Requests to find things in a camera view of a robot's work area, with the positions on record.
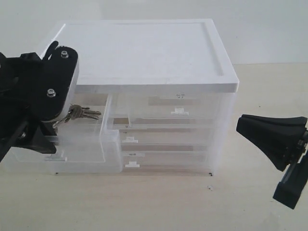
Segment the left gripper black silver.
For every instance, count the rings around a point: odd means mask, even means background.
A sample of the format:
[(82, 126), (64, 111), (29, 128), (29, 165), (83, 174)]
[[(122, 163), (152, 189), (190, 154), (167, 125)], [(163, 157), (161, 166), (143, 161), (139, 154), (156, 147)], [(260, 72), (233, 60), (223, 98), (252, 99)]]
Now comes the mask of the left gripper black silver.
[(0, 157), (12, 147), (55, 154), (47, 136), (70, 107), (79, 72), (76, 50), (53, 41), (45, 55), (0, 55)]

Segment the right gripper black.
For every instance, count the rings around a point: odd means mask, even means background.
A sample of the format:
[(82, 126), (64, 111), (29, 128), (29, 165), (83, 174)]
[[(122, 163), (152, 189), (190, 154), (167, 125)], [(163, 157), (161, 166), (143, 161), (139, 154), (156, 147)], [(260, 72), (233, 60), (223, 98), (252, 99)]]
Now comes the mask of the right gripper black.
[(236, 131), (258, 147), (279, 171), (285, 171), (273, 198), (294, 209), (308, 181), (306, 117), (242, 115)]

